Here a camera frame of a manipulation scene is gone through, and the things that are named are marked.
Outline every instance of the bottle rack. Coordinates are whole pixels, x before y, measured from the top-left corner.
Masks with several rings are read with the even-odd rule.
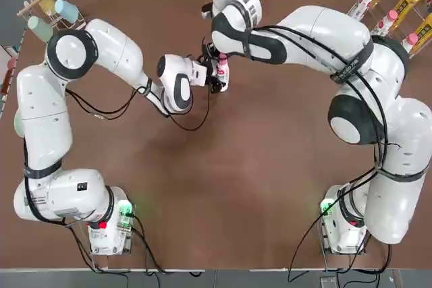
[[[381,0],[374,8],[370,8],[363,18],[363,23],[366,24],[369,29],[373,29],[377,22],[387,15],[387,13],[394,8],[399,0]],[[424,0],[419,1],[406,15],[405,19],[393,32],[390,32],[387,36],[400,42],[406,38],[410,33],[413,33],[420,24],[429,15],[427,4]],[[424,48],[428,46],[432,38],[427,41],[415,55],[419,54]]]

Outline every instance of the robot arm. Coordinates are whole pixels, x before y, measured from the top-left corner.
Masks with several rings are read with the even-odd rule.
[[[183,100],[190,103],[190,85],[204,86],[201,80],[205,80],[207,72],[198,62],[178,57],[172,62],[178,67],[170,65],[163,74],[158,69],[162,86],[157,85],[142,70],[138,45],[122,31],[99,19],[91,20],[85,30],[62,30],[55,34],[47,45],[46,62],[66,82],[83,77],[93,64],[100,65],[137,89],[165,117],[188,108],[172,105],[173,92],[181,88]],[[194,71],[198,71],[199,76],[192,75]],[[189,82],[180,78],[185,72]]]
[[[63,217],[86,221],[94,254],[121,254],[128,235],[119,229],[120,211],[124,204],[130,205],[123,190],[105,186],[96,170],[61,168],[72,145],[65,88],[93,64],[137,89],[166,117],[190,106],[190,85],[204,86],[207,69],[189,58],[166,55],[158,64],[162,86],[156,85],[142,71],[136,43],[107,22],[92,20],[86,30],[55,34],[45,61],[18,74],[18,108],[28,158],[25,178],[13,199],[17,215],[39,221]]]
[[[409,66],[406,51],[392,40],[371,38],[365,25],[332,9],[301,7],[275,26],[257,28],[261,15],[259,0],[213,0],[211,36],[217,50],[269,64],[301,64],[331,77],[357,71],[381,103],[389,142],[400,145],[388,146],[377,176],[341,199],[324,218],[330,248],[356,253],[366,227],[384,243],[399,243],[432,156],[430,108],[398,96]],[[341,83],[329,108],[329,124],[347,143],[376,144],[383,139],[385,124],[377,101],[358,75],[349,82],[357,91]],[[326,198],[334,201],[353,185],[334,186]]]

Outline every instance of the wire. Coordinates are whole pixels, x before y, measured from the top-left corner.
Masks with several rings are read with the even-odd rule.
[[[142,235],[139,230],[137,230],[136,228],[132,228],[132,232],[137,234],[137,236],[141,239],[141,241],[144,244],[144,247],[146,248],[146,250],[148,251],[148,254],[150,254],[151,260],[153,261],[153,264],[155,265],[156,269],[159,272],[162,272],[165,275],[170,275],[170,272],[165,271],[164,269],[162,269],[162,267],[159,265],[159,263],[157,263],[156,259],[155,259],[155,255],[153,254],[152,250],[150,249],[149,243],[147,242],[146,238],[144,237],[144,235]]]
[[[192,277],[194,277],[194,278],[198,278],[198,277],[201,277],[201,275],[202,275],[202,272],[198,272],[198,273],[193,273],[192,271],[190,271],[189,272],[189,275],[191,275]]]
[[[381,267],[379,270],[363,270],[363,269],[356,269],[357,272],[364,273],[366,275],[381,275],[384,273],[384,271],[387,270],[388,266],[390,265],[390,261],[392,261],[392,245],[387,244],[387,258],[385,260],[385,264]]]
[[[299,45],[297,45],[297,44],[296,44],[296,43],[295,43],[291,38],[287,37],[286,35],[284,35],[284,34],[282,34],[282,33],[278,33],[278,32],[276,32],[276,31],[272,30],[271,28],[279,28],[279,29],[282,29],[282,30],[287,30],[288,32],[291,32],[291,33],[293,33],[293,34],[296,34],[296,35],[300,36],[301,38],[305,38],[305,39],[311,41],[312,43],[316,44],[317,46],[321,47],[322,49],[325,49],[327,52],[329,52],[330,54],[332,54],[333,57],[337,57],[337,58],[338,58],[342,63],[344,63],[344,64],[348,64],[347,60],[345,60],[341,55],[339,55],[338,53],[336,53],[334,50],[330,49],[329,47],[325,46],[324,44],[320,43],[319,41],[316,41],[315,39],[311,38],[310,36],[307,36],[307,35],[305,35],[305,34],[299,32],[299,31],[293,30],[293,29],[291,29],[291,28],[287,28],[287,27],[285,27],[285,26],[272,25],[272,26],[264,26],[264,27],[262,27],[262,28],[255,28],[254,30],[265,30],[265,31],[268,31],[268,32],[273,32],[274,34],[276,34],[276,35],[278,35],[278,36],[280,36],[280,37],[283,37],[283,38],[285,38],[286,40],[292,42],[293,44],[295,44],[296,46],[298,46],[300,49],[302,49],[306,54],[308,54],[308,55],[310,55],[312,58],[316,59],[316,56],[313,55],[310,51],[305,50],[303,46],[299,46]],[[356,71],[355,74],[356,74],[356,76],[360,79],[360,81],[361,81],[361,82],[366,86],[366,88],[368,89],[368,91],[372,94],[372,96],[373,96],[375,102],[377,103],[377,106],[379,107],[379,111],[380,111],[380,114],[381,114],[381,118],[382,118],[382,120],[383,120],[383,128],[384,128],[384,152],[381,152],[381,141],[380,141],[380,139],[379,139],[378,127],[377,127],[376,121],[375,121],[375,119],[374,119],[373,112],[372,112],[370,109],[368,109],[369,115],[371,116],[371,121],[372,121],[372,123],[373,123],[373,127],[374,127],[374,131],[375,131],[375,135],[376,135],[376,140],[377,140],[377,145],[378,145],[378,151],[379,151],[379,161],[378,161],[379,164],[378,164],[378,165],[379,165],[379,167],[380,167],[380,166],[383,165],[384,162],[385,162],[385,158],[386,158],[386,155],[387,155],[387,145],[389,144],[389,143],[388,143],[388,134],[387,134],[387,121],[386,121],[386,119],[385,119],[385,113],[384,113],[383,107],[382,107],[382,105],[381,105],[381,102],[380,102],[378,96],[376,95],[375,91],[371,88],[370,84],[369,84],[369,83],[368,83],[368,82],[363,78],[363,76],[362,76],[361,74],[359,74],[358,71]],[[348,84],[348,85],[353,89],[353,91],[355,91],[355,93],[358,95],[359,99],[363,102],[363,104],[364,104],[366,107],[369,107],[368,104],[367,104],[367,101],[366,101],[365,98],[362,96],[362,94],[360,93],[360,91],[358,91],[358,89],[357,89],[356,87],[354,87],[354,86],[352,85],[351,82],[347,81],[346,83],[347,83],[347,84]],[[371,172],[373,172],[374,169],[375,169],[375,167],[371,168],[370,170],[366,171],[365,173],[363,173],[362,175],[358,176],[357,178],[355,178],[355,179],[349,181],[349,183],[351,183],[351,184],[356,183],[358,180],[362,179],[362,178],[365,177],[366,175],[368,175],[368,174],[370,174]],[[290,264],[290,267],[289,267],[289,270],[288,270],[288,282],[289,282],[289,283],[292,283],[292,282],[295,281],[296,279],[300,278],[301,276],[303,276],[303,275],[305,275],[306,273],[309,272],[309,271],[307,270],[307,271],[304,271],[304,272],[300,273],[299,275],[295,276],[295,277],[292,278],[292,279],[290,278],[290,274],[291,274],[292,267],[293,267],[293,264],[294,264],[294,261],[295,261],[295,257],[296,257],[296,255],[297,255],[297,253],[298,253],[298,250],[299,250],[299,248],[300,248],[302,242],[304,241],[305,237],[308,235],[308,233],[309,233],[309,232],[311,231],[311,229],[313,228],[313,226],[314,226],[314,225],[319,221],[319,219],[320,219],[320,218],[321,218],[321,217],[322,217],[322,216],[323,216],[323,215],[324,215],[324,214],[325,214],[325,213],[326,213],[326,212],[327,212],[331,207],[333,207],[336,203],[338,203],[339,200],[340,200],[341,198],[343,198],[345,195],[347,195],[347,194],[353,192],[354,190],[356,190],[357,188],[361,187],[362,185],[364,185],[364,184],[370,182],[370,180],[372,180],[376,175],[377,175],[377,172],[373,172],[373,174],[372,174],[372,175],[371,175],[371,176],[370,176],[366,181],[364,181],[364,182],[362,182],[362,183],[360,183],[360,184],[358,184],[358,185],[354,185],[354,186],[352,186],[348,191],[344,192],[341,196],[339,196],[339,197],[336,199],[335,202],[333,202],[330,206],[328,206],[327,209],[326,209],[324,212],[322,212],[322,213],[318,216],[318,218],[317,218],[317,219],[312,223],[312,225],[307,229],[307,231],[306,231],[305,234],[303,235],[302,239],[300,240],[300,243],[297,245],[297,248],[296,248],[296,250],[295,250],[295,252],[294,252],[294,255],[293,255],[293,257],[292,257],[292,261],[291,261],[291,264]],[[353,264],[354,264],[354,261],[356,260],[356,257],[357,257],[357,255],[358,255],[358,253],[359,253],[359,251],[360,251],[360,249],[361,249],[361,247],[362,247],[362,245],[363,245],[365,239],[366,239],[366,236],[363,237],[363,241],[362,241],[362,243],[359,245],[358,250],[356,251],[356,254],[355,254],[355,256],[354,256],[352,262],[350,263],[349,267],[348,267],[346,270],[343,270],[343,271],[341,271],[341,269],[337,269],[337,270],[336,270],[337,273],[346,273],[346,272],[348,272],[348,271],[352,268],[352,266],[353,266]],[[386,261],[385,265],[383,266],[383,268],[381,269],[382,271],[384,271],[384,270],[388,267],[388,265],[389,265],[389,259],[390,259],[390,258],[391,258],[391,247],[389,246],[389,253],[388,253],[388,255],[387,255],[387,261]],[[364,270],[364,273],[377,274],[377,272],[367,272],[367,270]]]
[[[157,273],[155,273],[155,272],[149,272],[149,273],[145,273],[145,275],[146,275],[146,276],[149,276],[149,277],[151,277],[151,276],[156,276],[156,280],[157,280],[157,287],[158,287],[158,288],[161,288],[161,280],[160,280],[159,276],[157,275]]]
[[[82,110],[84,110],[86,113],[93,115],[95,117],[101,118],[101,119],[108,119],[110,121],[120,118],[121,116],[124,115],[124,113],[128,110],[130,103],[132,101],[132,99],[135,97],[135,95],[138,93],[138,90],[140,89],[138,88],[137,90],[135,90],[132,95],[130,96],[130,98],[128,99],[128,101],[122,105],[120,107],[120,109],[116,109],[114,111],[101,111],[100,109],[97,109],[96,107],[92,106],[89,102],[87,102],[86,100],[84,100],[79,94],[76,94],[75,92],[66,89],[66,92],[80,105],[80,107],[82,108]],[[86,105],[88,105],[91,109],[93,109],[94,111],[90,111],[88,110],[86,107],[83,106],[83,104],[80,102],[80,100],[82,100]],[[106,116],[106,115],[112,115],[117,113],[118,111],[120,111],[121,109],[123,109],[123,111],[114,117],[110,117],[110,116]]]
[[[205,113],[205,116],[204,116],[204,118],[202,119],[202,121],[199,123],[199,125],[197,125],[197,126],[194,127],[194,128],[188,128],[188,127],[185,127],[185,126],[181,125],[178,121],[176,121],[176,120],[174,119],[173,115],[175,115],[175,114],[173,114],[173,113],[169,113],[169,118],[171,118],[171,120],[172,120],[172,121],[173,121],[173,122],[174,122],[178,127],[180,127],[182,130],[184,130],[184,131],[189,131],[189,132],[194,132],[194,131],[200,129],[200,128],[204,125],[205,121],[207,120],[207,116],[209,116],[209,112],[210,112],[210,85],[209,85],[209,89],[208,89],[208,93],[207,93],[207,112]]]
[[[338,288],[339,288],[340,284],[339,284],[338,274],[336,274],[336,276],[337,276],[336,281],[337,281],[337,285],[338,285]],[[357,281],[357,280],[347,281],[346,283],[344,283],[344,285],[342,286],[342,288],[345,288],[346,286],[348,286],[349,284],[352,284],[352,283],[375,283],[375,282],[377,282],[376,287],[378,287],[378,285],[379,285],[379,276],[380,275],[375,275],[375,279],[373,279],[372,281]]]
[[[297,276],[295,276],[294,278],[292,278],[292,279],[290,279],[290,275],[291,275],[291,271],[292,271],[292,267],[293,267],[293,265],[294,265],[294,261],[295,261],[295,259],[296,259],[296,256],[297,256],[297,253],[298,253],[298,250],[300,249],[300,246],[302,245],[302,243],[303,243],[303,241],[304,241],[304,239],[306,238],[306,236],[309,234],[309,232],[311,231],[311,229],[314,227],[314,225],[319,221],[319,219],[321,218],[321,217],[323,217],[324,216],[324,214],[330,209],[330,208],[332,208],[333,206],[335,206],[343,197],[345,197],[347,194],[349,194],[350,192],[353,192],[354,190],[356,190],[356,189],[358,189],[358,188],[360,188],[360,187],[362,187],[363,185],[365,185],[365,184],[367,184],[368,182],[370,182],[375,176],[377,175],[377,172],[374,172],[368,179],[366,179],[364,182],[362,182],[362,183],[360,183],[360,184],[358,184],[358,185],[354,185],[354,186],[352,186],[349,190],[347,190],[347,191],[345,191],[342,195],[340,195],[339,197],[337,197],[336,198],[336,200],[333,202],[333,203],[331,203],[327,208],[326,208],[326,210],[324,210],[318,217],[317,217],[317,219],[315,219],[314,221],[313,221],[313,223],[312,223],[312,225],[310,225],[310,227],[306,230],[306,232],[304,233],[304,235],[303,235],[303,237],[302,237],[302,239],[300,240],[300,243],[297,245],[297,247],[296,247],[296,250],[295,250],[295,252],[294,252],[294,255],[292,256],[292,259],[291,259],[291,264],[290,264],[290,267],[289,267],[289,269],[288,269],[288,282],[289,283],[292,283],[293,281],[295,281],[296,279],[298,279],[298,278],[300,278],[302,275],[305,275],[307,272],[308,272],[308,270],[307,271],[304,271],[304,272],[302,272],[301,274],[299,274],[299,275],[297,275]]]
[[[126,278],[126,288],[129,287],[129,277],[126,275],[127,273],[130,273],[130,271],[106,271],[106,270],[102,270],[100,269],[97,265],[95,265],[95,267],[93,268],[90,263],[88,262],[87,259],[92,260],[91,257],[89,256],[88,252],[85,250],[82,242],[80,241],[80,239],[78,239],[78,236],[76,235],[75,231],[69,227],[69,230],[72,232],[72,235],[74,236],[75,242],[78,246],[78,249],[80,251],[81,257],[84,261],[84,263],[87,265],[87,267],[93,271],[94,273],[100,274],[100,275],[117,275],[117,276],[121,276]]]

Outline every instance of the bottle label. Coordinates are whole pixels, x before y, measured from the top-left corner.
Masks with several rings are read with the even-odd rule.
[[[420,41],[420,39],[422,39],[427,33],[428,31],[430,31],[432,28],[429,24],[426,24],[425,27],[423,27],[421,30],[419,30],[419,32],[417,33],[418,36],[418,42]]]
[[[223,68],[217,68],[217,78],[220,82],[223,82],[224,84],[227,83],[227,72]]]
[[[408,2],[406,0],[403,0],[403,2],[400,4],[400,6],[398,8],[396,8],[396,13],[398,13],[398,15],[400,15],[400,13],[402,13],[404,11],[404,9],[407,7],[408,7]]]

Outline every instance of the brown table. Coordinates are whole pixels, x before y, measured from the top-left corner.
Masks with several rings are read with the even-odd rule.
[[[202,37],[209,38],[210,21],[201,20],[200,7],[210,0],[72,1],[87,19],[106,20],[134,39],[144,53],[144,70],[154,79],[160,56],[197,55]],[[262,24],[270,24],[302,5],[347,11],[355,0],[261,1]],[[40,63],[44,50],[27,32],[16,71]],[[415,57],[401,91],[429,105],[430,54],[426,50]],[[288,267],[329,186],[347,182],[373,162],[371,147],[349,146],[330,130],[327,110],[338,87],[326,75],[241,58],[229,64],[229,90],[212,95],[209,118],[197,132],[180,130],[143,98],[135,98],[115,121],[96,119],[67,100],[74,145],[64,167],[98,169],[107,184],[124,188],[138,205],[149,243],[165,268]],[[70,86],[103,109],[117,108],[131,91],[99,67]],[[196,125],[205,114],[206,90],[194,93],[191,114],[179,118],[184,125]],[[0,268],[84,268],[68,231],[15,215],[13,196],[23,167],[22,140],[13,128],[16,108],[14,82],[0,120]],[[432,268],[431,181],[429,173],[411,228],[394,246],[391,267]],[[105,264],[144,268],[142,251],[137,240],[131,256]],[[379,268],[385,251],[371,240],[355,266]],[[347,264],[347,256],[329,259],[330,266]],[[323,268],[316,230],[301,247],[295,267]]]

